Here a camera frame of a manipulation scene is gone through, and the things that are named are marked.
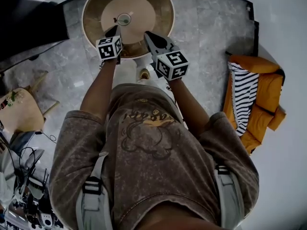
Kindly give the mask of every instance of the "chair leg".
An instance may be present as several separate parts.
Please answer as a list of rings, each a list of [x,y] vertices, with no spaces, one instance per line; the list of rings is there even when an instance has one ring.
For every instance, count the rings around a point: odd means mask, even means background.
[[[50,113],[54,108],[56,108],[58,104],[59,104],[59,101],[55,102],[51,107],[49,107],[48,110],[46,110],[43,113],[43,117],[46,117],[46,115]]]
[[[44,74],[43,74],[41,77],[39,77],[38,80],[35,81],[35,83],[33,84],[33,86],[31,86],[30,89],[29,89],[29,92],[30,92],[30,93],[33,93],[33,92],[37,89],[37,87],[39,86],[39,84],[41,83],[41,81],[44,80],[44,79],[46,78],[47,74],[48,74],[48,72],[45,71]]]

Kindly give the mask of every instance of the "backpack strap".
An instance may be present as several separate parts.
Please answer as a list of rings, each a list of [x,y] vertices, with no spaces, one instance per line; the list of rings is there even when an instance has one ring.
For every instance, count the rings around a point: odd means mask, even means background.
[[[221,227],[235,229],[244,219],[244,202],[237,176],[222,165],[215,167],[214,174],[220,196]]]
[[[107,152],[101,152],[91,175],[83,184],[76,203],[79,230],[112,230],[109,196],[101,180]]]

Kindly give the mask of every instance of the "shoe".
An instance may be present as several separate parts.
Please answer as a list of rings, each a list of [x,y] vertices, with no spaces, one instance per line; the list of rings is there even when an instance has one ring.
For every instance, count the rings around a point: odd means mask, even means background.
[[[142,69],[140,71],[140,79],[147,79],[147,80],[150,79],[150,73],[147,69]]]

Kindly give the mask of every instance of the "white pants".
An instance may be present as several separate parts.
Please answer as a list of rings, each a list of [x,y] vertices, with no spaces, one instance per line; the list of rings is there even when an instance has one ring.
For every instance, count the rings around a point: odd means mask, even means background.
[[[147,79],[139,79],[138,73],[142,68],[137,69],[137,64],[134,60],[123,60],[120,65],[115,68],[112,89],[122,83],[137,83],[159,88],[158,85]]]

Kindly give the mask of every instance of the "orange sofa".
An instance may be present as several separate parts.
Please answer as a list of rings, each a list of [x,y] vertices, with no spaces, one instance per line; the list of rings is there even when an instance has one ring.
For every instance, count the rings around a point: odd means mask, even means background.
[[[259,73],[256,101],[252,106],[247,130],[240,137],[246,150],[251,154],[262,144],[267,127],[275,131],[286,116],[285,111],[279,106],[284,72],[278,65],[260,57],[231,55],[228,61],[239,64],[250,72]],[[223,112],[236,129],[231,74],[229,74]]]

